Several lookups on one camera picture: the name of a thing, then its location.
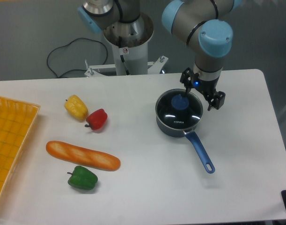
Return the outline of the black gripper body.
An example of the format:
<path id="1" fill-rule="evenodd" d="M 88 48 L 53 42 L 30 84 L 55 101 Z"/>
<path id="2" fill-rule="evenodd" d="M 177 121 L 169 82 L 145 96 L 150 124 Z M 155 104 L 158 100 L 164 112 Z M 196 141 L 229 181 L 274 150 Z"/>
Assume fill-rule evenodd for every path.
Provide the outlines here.
<path id="1" fill-rule="evenodd" d="M 217 82 L 219 80 L 219 75 L 215 73 L 201 73 L 193 72 L 192 75 L 192 88 L 196 89 L 201 93 L 206 100 L 212 100 L 214 98 L 219 98 L 220 94 L 216 90 Z"/>

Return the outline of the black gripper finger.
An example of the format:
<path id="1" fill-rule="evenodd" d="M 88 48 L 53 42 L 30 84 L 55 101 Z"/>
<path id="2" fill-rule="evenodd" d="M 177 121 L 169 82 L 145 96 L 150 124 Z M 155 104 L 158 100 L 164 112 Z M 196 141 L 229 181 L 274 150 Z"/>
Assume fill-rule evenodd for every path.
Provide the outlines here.
<path id="1" fill-rule="evenodd" d="M 226 94 L 223 91 L 214 90 L 213 92 L 204 92 L 203 96 L 208 102 L 207 110 L 210 111 L 212 108 L 218 110 L 224 105 Z"/>
<path id="2" fill-rule="evenodd" d="M 185 87 L 185 95 L 187 96 L 191 89 L 195 88 L 195 82 L 197 81 L 197 74 L 195 74 L 189 67 L 186 68 L 180 77 L 180 83 Z"/>

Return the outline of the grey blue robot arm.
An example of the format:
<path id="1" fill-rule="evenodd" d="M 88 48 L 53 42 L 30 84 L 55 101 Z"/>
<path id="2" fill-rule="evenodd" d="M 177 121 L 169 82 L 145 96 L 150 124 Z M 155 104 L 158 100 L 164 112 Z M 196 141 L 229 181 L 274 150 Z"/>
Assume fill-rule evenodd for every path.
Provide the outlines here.
<path id="1" fill-rule="evenodd" d="M 196 89 L 209 104 L 220 109 L 225 93 L 216 90 L 229 53 L 233 30 L 220 18 L 240 5 L 239 0 L 173 0 L 164 9 L 165 29 L 191 48 L 196 57 L 193 68 L 184 70 L 181 83 Z M 87 0 L 78 13 L 93 33 L 102 33 L 111 44 L 117 75 L 144 75 L 148 71 L 148 42 L 154 25 L 141 12 L 138 0 Z"/>

